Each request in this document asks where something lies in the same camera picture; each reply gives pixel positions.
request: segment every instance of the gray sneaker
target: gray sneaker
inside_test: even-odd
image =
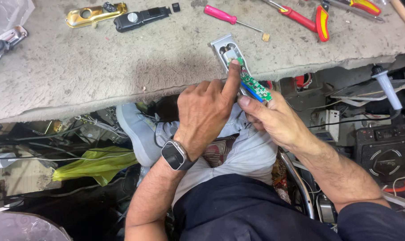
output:
[[[161,157],[162,146],[156,143],[157,122],[142,114],[134,103],[116,107],[116,118],[133,143],[137,161],[142,166],[152,166]]]

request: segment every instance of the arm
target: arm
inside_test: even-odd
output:
[[[240,71],[238,61],[233,60],[225,86],[215,79],[189,86],[180,94],[180,127],[173,139],[184,147],[190,160],[196,161],[225,126],[241,82]],[[156,162],[131,200],[125,240],[167,240],[164,219],[185,173],[172,170],[163,157]]]
[[[338,212],[355,202],[389,207],[376,182],[362,167],[314,136],[282,95],[271,93],[273,100],[267,106],[246,96],[240,97],[238,103],[257,129],[268,131],[274,143],[286,147],[308,168]]]

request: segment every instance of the cracked concrete slab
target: cracked concrete slab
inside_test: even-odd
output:
[[[66,13],[101,5],[104,0],[33,0],[36,9],[24,27],[29,36],[0,61],[0,122],[70,117],[100,108],[149,101],[181,92],[203,80],[225,78],[209,43],[232,33],[254,76],[278,81],[283,77],[341,66],[393,62],[405,53],[405,24],[387,5],[373,22],[330,7],[330,40],[320,42],[307,30],[260,0],[183,0],[169,18],[124,33],[113,20],[98,27],[72,29]],[[125,1],[129,12],[170,1]],[[315,19],[319,1],[289,0],[302,15]],[[230,25],[204,14],[210,4],[244,23]]]

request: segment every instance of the light blue jeans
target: light blue jeans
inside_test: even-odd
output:
[[[163,146],[166,140],[170,139],[176,132],[178,126],[178,121],[158,123],[156,128],[158,144]],[[247,120],[244,111],[235,103],[232,107],[231,116],[218,137],[237,133],[240,135],[235,140],[231,152],[229,152],[221,166],[212,168],[204,158],[199,157],[198,161],[180,181],[172,206],[196,185],[220,175],[235,173],[272,185],[271,172],[278,147],[272,142],[267,132],[259,132],[253,127]]]

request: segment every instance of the black speaker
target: black speaker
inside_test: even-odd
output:
[[[405,124],[358,129],[356,162],[379,183],[405,176]]]

